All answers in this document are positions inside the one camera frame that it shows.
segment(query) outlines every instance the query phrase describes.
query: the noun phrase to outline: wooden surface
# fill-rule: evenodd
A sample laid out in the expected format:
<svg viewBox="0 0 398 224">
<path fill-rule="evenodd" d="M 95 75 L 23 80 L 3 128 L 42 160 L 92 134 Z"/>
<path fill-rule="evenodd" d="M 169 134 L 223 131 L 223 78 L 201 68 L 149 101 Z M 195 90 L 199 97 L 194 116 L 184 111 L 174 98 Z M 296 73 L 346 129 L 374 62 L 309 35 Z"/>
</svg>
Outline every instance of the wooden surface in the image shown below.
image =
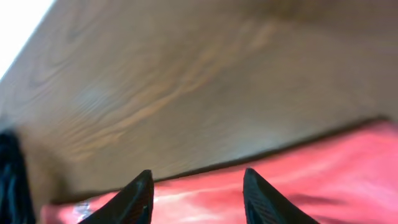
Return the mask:
<svg viewBox="0 0 398 224">
<path fill-rule="evenodd" d="M 398 1 L 59 0 L 0 83 L 36 208 L 398 118 Z"/>
</svg>

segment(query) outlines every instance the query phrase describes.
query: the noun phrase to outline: pink fabric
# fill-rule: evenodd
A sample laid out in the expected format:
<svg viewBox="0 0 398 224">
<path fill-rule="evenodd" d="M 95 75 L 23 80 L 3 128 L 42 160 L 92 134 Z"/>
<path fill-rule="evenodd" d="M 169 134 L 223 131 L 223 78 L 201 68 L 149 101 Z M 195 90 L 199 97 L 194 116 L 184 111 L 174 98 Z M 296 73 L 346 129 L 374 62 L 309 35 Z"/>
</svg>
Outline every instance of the pink fabric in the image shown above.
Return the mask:
<svg viewBox="0 0 398 224">
<path fill-rule="evenodd" d="M 398 130 L 386 122 L 243 166 L 159 182 L 152 223 L 246 223 L 247 167 L 321 223 L 398 223 Z M 115 194 L 89 199 L 89 209 Z M 81 218 L 72 204 L 46 205 L 41 216 L 46 224 Z"/>
</svg>

